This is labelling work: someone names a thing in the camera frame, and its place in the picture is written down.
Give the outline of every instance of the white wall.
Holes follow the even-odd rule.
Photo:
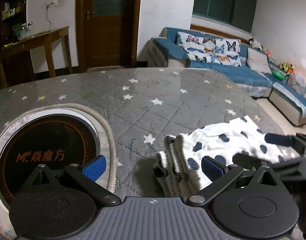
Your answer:
[[[33,22],[32,31],[38,33],[47,31],[50,27],[45,19],[46,3],[53,0],[27,0],[27,21]],[[69,41],[72,65],[77,66],[77,48],[75,37],[75,0],[58,0],[58,6],[49,8],[52,29],[69,26]],[[54,67],[66,67],[64,41],[60,39],[52,44]],[[44,48],[32,49],[31,60],[35,73],[48,71]]]
[[[278,62],[291,61],[306,82],[306,0],[257,0],[252,33]]]
[[[231,25],[220,23],[215,20],[206,19],[203,17],[198,17],[195,15],[193,15],[192,17],[192,24],[203,26],[206,28],[211,28],[211,29],[218,30],[221,32],[225,32],[225,33],[235,35],[235,36],[238,36],[246,40],[253,38],[253,36],[250,33],[247,33],[246,31],[235,28]]]
[[[137,60],[148,60],[148,42],[164,27],[190,29],[194,0],[141,0]]]

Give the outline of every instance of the gray plastic base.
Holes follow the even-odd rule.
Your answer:
[[[235,240],[218,228],[205,209],[180,198],[128,197],[103,208],[94,222],[68,240]]]

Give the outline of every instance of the power cord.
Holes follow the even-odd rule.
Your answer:
[[[50,30],[50,29],[51,29],[51,26],[52,26],[52,22],[51,22],[51,19],[50,19],[50,17],[49,17],[49,14],[48,14],[49,8],[50,8],[50,6],[51,6],[52,4],[54,4],[54,2],[50,3],[49,5],[47,5],[47,11],[45,12],[45,19],[50,23],[50,28],[49,28],[48,30]]]

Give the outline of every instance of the white towel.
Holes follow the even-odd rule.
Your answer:
[[[266,143],[264,137],[248,116],[211,124],[189,134],[168,135],[164,141],[165,152],[157,154],[154,172],[165,196],[186,199],[212,183],[203,173],[204,156],[225,166],[233,164],[232,158],[237,153],[272,163],[284,161],[286,156],[276,145]]]

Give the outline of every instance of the wall socket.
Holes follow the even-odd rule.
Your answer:
[[[54,6],[58,6],[58,0],[54,0],[54,1],[46,3],[46,8],[50,8],[50,7],[54,7]]]

